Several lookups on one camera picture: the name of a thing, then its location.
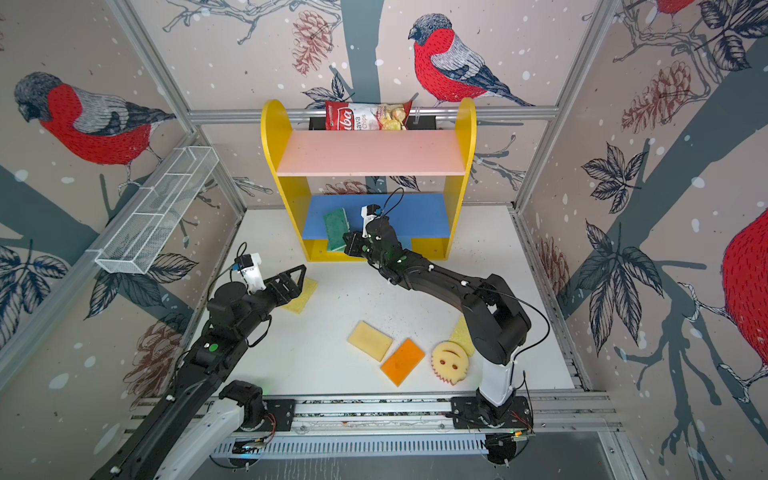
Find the dark green sponge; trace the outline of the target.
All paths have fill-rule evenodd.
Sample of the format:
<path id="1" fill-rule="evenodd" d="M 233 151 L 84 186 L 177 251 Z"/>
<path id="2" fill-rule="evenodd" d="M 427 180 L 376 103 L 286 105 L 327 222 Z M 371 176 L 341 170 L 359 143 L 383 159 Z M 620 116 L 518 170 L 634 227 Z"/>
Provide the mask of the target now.
<path id="1" fill-rule="evenodd" d="M 344 208 L 337 208 L 323 216 L 329 252 L 344 252 L 346 242 L 344 235 L 349 232 L 350 225 Z"/>

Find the pale yellow sponge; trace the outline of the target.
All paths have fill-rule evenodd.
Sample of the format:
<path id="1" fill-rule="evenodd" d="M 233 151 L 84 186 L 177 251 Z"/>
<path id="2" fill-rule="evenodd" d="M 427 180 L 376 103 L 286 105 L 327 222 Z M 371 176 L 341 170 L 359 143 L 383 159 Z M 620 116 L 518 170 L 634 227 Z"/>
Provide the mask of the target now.
<path id="1" fill-rule="evenodd" d="M 392 345 L 393 339 L 365 321 L 360 321 L 347 338 L 352 346 L 381 362 Z"/>

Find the orange sponge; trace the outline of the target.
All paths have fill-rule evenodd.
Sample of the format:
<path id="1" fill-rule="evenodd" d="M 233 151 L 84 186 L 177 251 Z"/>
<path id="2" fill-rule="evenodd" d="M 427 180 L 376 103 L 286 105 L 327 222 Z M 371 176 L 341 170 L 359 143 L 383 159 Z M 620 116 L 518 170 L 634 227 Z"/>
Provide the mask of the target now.
<path id="1" fill-rule="evenodd" d="M 424 357 L 424 351 L 408 338 L 381 365 L 380 370 L 395 386 L 399 387 Z"/>

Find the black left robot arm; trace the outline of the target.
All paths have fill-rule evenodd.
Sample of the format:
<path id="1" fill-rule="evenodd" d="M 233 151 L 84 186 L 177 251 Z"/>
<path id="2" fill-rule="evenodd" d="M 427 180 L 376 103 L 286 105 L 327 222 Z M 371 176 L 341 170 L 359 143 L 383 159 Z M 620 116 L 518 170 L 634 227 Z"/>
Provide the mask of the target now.
<path id="1" fill-rule="evenodd" d="M 252 347 L 250 335 L 270 324 L 273 311 L 297 299 L 307 268 L 298 265 L 264 282 L 218 287 L 207 303 L 209 318 L 177 368 L 172 385 L 130 438 L 94 473 L 96 479 L 188 479 L 213 449 L 238 429 L 266 429 L 278 421 L 261 387 L 231 380 Z"/>

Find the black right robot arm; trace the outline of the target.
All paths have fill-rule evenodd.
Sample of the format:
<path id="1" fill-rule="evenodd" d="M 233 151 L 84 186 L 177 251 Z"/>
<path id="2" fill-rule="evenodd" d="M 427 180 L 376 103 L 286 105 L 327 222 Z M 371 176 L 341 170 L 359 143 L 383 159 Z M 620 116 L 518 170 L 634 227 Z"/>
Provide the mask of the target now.
<path id="1" fill-rule="evenodd" d="M 517 394 L 524 379 L 515 359 L 532 322 L 506 281 L 496 274 L 464 275 L 403 247 L 386 216 L 374 216 L 342 238 L 346 255 L 365 259 L 390 284 L 430 295 L 463 315 L 482 374 L 474 397 L 452 400 L 454 426 L 530 431 L 530 402 Z"/>

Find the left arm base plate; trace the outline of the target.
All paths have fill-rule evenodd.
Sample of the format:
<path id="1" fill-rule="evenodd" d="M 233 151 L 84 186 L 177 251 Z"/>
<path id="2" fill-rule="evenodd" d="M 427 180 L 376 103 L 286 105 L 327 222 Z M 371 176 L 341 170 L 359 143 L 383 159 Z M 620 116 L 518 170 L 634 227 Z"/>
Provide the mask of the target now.
<path id="1" fill-rule="evenodd" d="M 251 400 L 243 406 L 244 418 L 239 431 L 289 432 L 295 416 L 294 399 Z"/>

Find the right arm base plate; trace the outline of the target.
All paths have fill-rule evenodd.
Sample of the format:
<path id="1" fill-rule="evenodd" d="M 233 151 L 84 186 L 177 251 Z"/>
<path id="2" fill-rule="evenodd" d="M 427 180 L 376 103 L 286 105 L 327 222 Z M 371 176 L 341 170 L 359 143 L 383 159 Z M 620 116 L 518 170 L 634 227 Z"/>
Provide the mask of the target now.
<path id="1" fill-rule="evenodd" d="M 533 428 L 532 408 L 522 396 L 510 397 L 501 406 L 494 406 L 482 396 L 452 397 L 445 416 L 452 420 L 455 429 Z"/>

